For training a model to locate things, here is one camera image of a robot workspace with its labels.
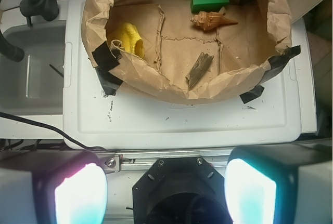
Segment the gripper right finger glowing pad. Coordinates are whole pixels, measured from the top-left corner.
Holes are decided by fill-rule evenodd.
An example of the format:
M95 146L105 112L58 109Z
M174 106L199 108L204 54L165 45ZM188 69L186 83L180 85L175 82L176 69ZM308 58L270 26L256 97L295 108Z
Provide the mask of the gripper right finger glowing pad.
M234 223L332 223L332 147L235 147L224 192Z

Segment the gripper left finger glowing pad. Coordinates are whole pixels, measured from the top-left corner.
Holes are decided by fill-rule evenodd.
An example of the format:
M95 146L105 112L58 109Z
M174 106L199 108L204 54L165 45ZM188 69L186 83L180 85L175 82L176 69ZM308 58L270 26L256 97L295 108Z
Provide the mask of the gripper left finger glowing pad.
M92 151L1 152L1 223L102 223L107 193Z

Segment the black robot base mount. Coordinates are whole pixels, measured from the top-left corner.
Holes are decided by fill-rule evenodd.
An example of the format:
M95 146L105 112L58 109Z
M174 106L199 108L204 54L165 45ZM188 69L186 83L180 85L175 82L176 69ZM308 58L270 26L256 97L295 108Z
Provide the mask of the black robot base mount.
M156 164L132 187L134 223L233 223L224 177L209 164Z

